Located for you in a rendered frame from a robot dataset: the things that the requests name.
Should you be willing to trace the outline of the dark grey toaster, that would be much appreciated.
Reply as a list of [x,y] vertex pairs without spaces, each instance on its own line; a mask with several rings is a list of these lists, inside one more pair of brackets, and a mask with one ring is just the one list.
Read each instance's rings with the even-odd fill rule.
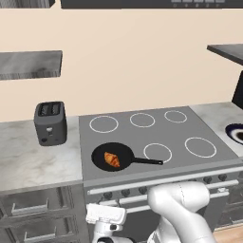
[[34,125],[41,146],[56,146],[66,142],[67,122],[63,102],[38,103]]

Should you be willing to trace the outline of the grey wall cabinet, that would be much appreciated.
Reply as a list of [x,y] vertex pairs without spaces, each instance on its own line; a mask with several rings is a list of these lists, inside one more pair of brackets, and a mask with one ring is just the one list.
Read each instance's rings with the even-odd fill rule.
[[0,9],[49,9],[55,0],[0,0]]

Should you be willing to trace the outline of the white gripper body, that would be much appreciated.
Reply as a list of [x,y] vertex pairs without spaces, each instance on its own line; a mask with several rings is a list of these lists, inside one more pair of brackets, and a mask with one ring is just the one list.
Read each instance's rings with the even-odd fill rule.
[[97,221],[109,222],[112,224],[123,224],[126,219],[126,210],[121,207],[103,206],[89,203],[86,206],[86,221],[95,224]]

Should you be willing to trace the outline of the white and blue bowl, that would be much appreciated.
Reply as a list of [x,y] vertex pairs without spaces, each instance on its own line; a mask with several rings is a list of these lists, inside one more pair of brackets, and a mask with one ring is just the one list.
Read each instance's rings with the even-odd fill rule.
[[243,144],[243,123],[231,123],[226,126],[225,132],[229,138]]

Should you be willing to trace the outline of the grey drawer front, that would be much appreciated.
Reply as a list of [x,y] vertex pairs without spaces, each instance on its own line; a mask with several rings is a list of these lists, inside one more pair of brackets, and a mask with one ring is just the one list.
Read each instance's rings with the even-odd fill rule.
[[83,195],[81,185],[71,185],[0,196],[0,204],[7,216],[13,216],[10,212],[13,203],[19,206],[34,206],[44,204],[48,200],[48,210],[44,212],[48,213],[74,208],[83,200]]
[[74,216],[41,219],[4,226],[0,243],[89,243],[88,233]]

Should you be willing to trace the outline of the black slanted appliance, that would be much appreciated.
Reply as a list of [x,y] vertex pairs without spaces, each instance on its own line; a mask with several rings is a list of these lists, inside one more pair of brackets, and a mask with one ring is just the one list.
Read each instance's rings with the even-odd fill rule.
[[232,102],[243,110],[243,70],[240,73]]

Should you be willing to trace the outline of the grey wall shelf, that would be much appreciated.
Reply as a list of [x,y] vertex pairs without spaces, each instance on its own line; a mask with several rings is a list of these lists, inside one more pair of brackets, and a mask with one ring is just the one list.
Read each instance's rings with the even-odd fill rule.
[[0,52],[0,81],[61,76],[61,50]]
[[239,65],[243,65],[243,44],[208,45],[207,49]]

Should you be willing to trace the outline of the black frying pan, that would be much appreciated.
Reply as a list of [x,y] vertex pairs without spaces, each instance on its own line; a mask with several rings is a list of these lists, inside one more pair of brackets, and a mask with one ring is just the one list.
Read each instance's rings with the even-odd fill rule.
[[[104,160],[105,152],[118,156],[120,161],[119,168],[112,167],[105,162]],[[119,142],[107,142],[99,145],[92,152],[91,160],[96,167],[107,172],[118,172],[124,170],[128,168],[132,163],[155,164],[155,165],[163,164],[163,161],[159,159],[136,158],[132,149],[129,146]]]

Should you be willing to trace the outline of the grey stove with hob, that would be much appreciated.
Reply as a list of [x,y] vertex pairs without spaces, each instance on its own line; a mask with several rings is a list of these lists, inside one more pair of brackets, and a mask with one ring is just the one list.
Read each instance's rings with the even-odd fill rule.
[[[218,175],[226,174],[225,181],[237,179],[243,170],[243,160],[188,106],[144,111],[89,115],[79,118],[84,198],[87,203],[143,196],[142,186],[148,190],[158,184],[180,181],[203,181],[212,177],[210,184],[224,182]],[[91,154],[107,142],[129,146],[136,158],[159,159],[162,165],[132,163],[118,172],[107,172],[96,167]],[[228,196],[212,198],[197,212],[214,229],[221,217]],[[159,224],[159,216],[147,206],[147,201],[122,204],[128,210],[120,237],[132,237],[141,243],[147,240]]]

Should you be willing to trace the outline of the dark range hood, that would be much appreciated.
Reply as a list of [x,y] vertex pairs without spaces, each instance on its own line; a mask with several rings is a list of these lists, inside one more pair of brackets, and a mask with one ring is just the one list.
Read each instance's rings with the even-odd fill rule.
[[63,9],[243,9],[243,0],[60,0]]

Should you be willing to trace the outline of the golden brown croissant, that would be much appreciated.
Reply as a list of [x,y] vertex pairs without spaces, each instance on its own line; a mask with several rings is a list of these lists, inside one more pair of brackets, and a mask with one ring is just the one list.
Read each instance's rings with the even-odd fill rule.
[[106,163],[108,163],[110,166],[119,168],[120,167],[120,161],[117,155],[105,152],[104,153],[104,160]]

